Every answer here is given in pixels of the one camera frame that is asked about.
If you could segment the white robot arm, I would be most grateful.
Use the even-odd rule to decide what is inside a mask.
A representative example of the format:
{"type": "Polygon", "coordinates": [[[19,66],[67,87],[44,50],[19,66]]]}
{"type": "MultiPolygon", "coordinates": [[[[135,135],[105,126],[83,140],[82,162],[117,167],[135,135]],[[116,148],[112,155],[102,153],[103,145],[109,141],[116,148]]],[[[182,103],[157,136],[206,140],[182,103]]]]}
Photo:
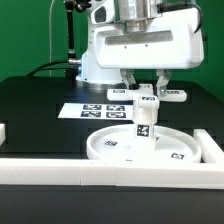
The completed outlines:
{"type": "Polygon", "coordinates": [[[103,90],[137,90],[136,70],[157,72],[158,94],[166,95],[170,72],[204,59],[203,13],[193,0],[91,0],[88,44],[77,81],[103,90]]]}

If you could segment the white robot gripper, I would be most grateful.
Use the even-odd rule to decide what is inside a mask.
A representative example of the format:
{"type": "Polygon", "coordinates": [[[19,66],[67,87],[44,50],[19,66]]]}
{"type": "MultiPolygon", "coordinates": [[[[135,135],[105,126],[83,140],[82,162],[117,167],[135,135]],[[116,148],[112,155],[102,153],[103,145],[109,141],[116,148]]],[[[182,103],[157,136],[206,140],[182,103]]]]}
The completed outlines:
{"type": "Polygon", "coordinates": [[[195,8],[166,12],[151,19],[145,32],[124,33],[121,24],[98,27],[94,32],[97,63],[105,69],[121,69],[126,87],[136,89],[134,71],[160,69],[156,90],[164,97],[172,72],[169,69],[197,67],[204,59],[202,34],[195,8]]]}

